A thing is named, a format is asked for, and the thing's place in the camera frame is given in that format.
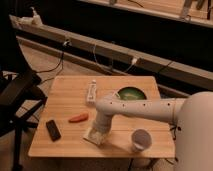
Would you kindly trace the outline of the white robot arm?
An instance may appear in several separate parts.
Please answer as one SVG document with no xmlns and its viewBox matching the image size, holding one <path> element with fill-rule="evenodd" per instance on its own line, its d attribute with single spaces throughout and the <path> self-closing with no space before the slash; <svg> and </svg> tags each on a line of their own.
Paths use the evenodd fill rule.
<svg viewBox="0 0 213 171">
<path fill-rule="evenodd" d="M 121 100 L 108 94 L 96 101 L 96 117 L 84 138 L 100 145 L 116 114 L 176 126 L 174 171 L 213 171 L 213 92 L 188 98 Z"/>
</svg>

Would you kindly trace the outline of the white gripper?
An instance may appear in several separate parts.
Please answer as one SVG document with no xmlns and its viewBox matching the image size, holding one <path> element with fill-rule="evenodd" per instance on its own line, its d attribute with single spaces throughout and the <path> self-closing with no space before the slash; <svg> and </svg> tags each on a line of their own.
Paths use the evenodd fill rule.
<svg viewBox="0 0 213 171">
<path fill-rule="evenodd" d="M 112 125 L 112 115 L 101 115 L 97 114 L 95 120 L 93 121 L 93 127 L 102 135 L 102 144 L 106 142 L 109 137 L 109 131 Z M 88 137 L 93 136 L 95 133 L 95 129 L 93 127 L 89 127 L 87 130 Z"/>
</svg>

